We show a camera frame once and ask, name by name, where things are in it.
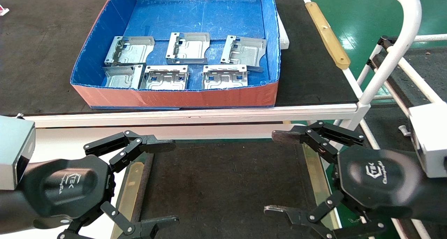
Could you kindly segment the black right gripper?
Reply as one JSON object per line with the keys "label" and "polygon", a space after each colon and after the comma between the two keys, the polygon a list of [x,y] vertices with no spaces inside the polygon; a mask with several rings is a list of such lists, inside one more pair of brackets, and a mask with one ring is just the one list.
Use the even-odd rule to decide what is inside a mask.
{"label": "black right gripper", "polygon": [[[415,209],[418,187],[426,178],[415,153],[367,149],[362,147],[363,135],[323,121],[294,126],[289,131],[275,130],[272,140],[307,144],[328,163],[338,164],[340,188],[361,209],[383,213],[412,213]],[[339,155],[330,141],[349,148]],[[341,204],[343,193],[334,192],[312,211],[268,205],[264,213],[280,212],[290,225],[309,227],[319,239],[365,239],[386,231],[385,224],[377,219],[335,230],[324,226],[321,220]]]}

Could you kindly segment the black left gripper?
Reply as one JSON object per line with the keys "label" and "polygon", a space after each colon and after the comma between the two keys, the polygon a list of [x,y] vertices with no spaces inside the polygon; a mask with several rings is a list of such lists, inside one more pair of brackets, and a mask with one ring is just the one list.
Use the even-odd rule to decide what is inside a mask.
{"label": "black left gripper", "polygon": [[[174,140],[158,140],[154,135],[139,135],[130,130],[84,145],[84,158],[55,159],[31,163],[24,172],[24,197],[34,214],[36,229],[70,225],[58,239],[89,239],[79,235],[103,213],[121,230],[119,239],[154,239],[160,229],[180,222],[177,216],[146,219],[131,223],[110,200],[114,195],[115,176],[143,153],[156,154],[176,149]],[[109,161],[99,156],[122,149]]]}

